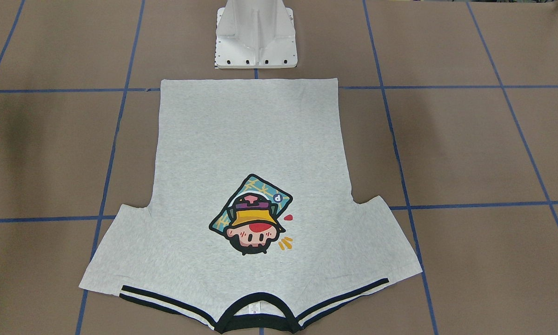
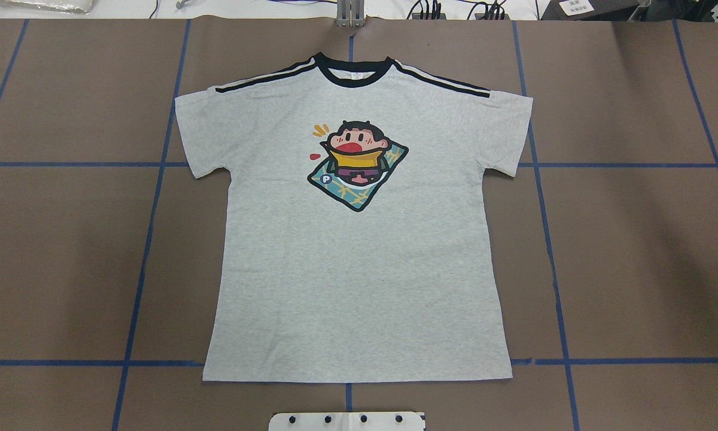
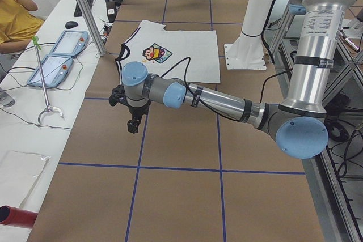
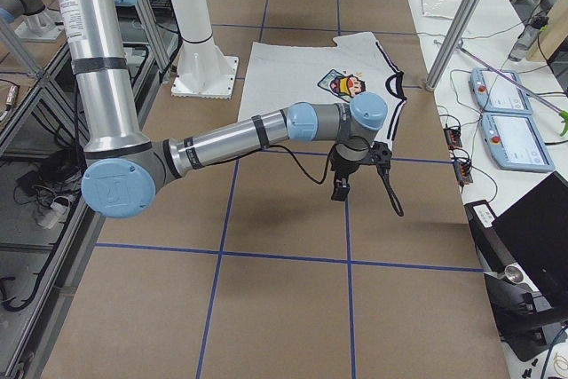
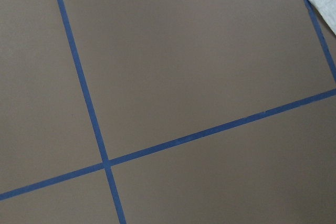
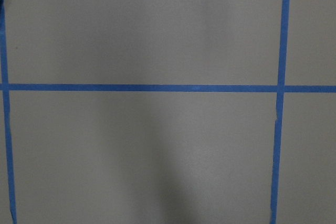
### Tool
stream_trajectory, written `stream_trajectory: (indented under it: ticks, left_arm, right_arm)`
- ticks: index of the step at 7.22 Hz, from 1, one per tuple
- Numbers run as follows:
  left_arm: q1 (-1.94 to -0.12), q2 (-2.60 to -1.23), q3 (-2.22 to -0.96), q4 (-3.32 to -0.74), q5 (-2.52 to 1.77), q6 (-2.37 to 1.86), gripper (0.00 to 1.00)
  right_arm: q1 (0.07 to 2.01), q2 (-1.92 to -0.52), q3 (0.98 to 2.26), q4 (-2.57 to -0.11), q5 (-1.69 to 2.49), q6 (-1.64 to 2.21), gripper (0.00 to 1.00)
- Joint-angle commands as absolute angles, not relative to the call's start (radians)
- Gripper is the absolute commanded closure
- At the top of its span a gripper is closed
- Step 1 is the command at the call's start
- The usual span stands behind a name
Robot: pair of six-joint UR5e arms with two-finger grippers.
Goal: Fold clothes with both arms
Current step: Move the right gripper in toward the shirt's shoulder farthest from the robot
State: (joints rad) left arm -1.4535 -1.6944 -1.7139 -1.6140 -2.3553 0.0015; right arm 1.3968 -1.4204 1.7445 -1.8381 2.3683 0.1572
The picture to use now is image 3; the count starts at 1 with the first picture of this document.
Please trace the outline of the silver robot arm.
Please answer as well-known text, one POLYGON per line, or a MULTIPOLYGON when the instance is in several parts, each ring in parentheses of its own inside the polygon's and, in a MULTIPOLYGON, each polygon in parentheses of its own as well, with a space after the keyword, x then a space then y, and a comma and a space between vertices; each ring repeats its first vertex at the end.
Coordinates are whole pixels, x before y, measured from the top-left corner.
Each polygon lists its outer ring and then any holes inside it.
POLYGON ((183 103, 206 107, 236 122, 249 123, 275 140, 289 156, 307 159, 323 151, 328 131, 322 105, 346 9, 356 0, 290 0, 305 11, 287 97, 279 104, 253 103, 213 91, 185 79, 163 79, 145 65, 132 62, 119 68, 121 98, 132 119, 128 131, 137 133, 142 116, 155 101, 178 108, 183 103))

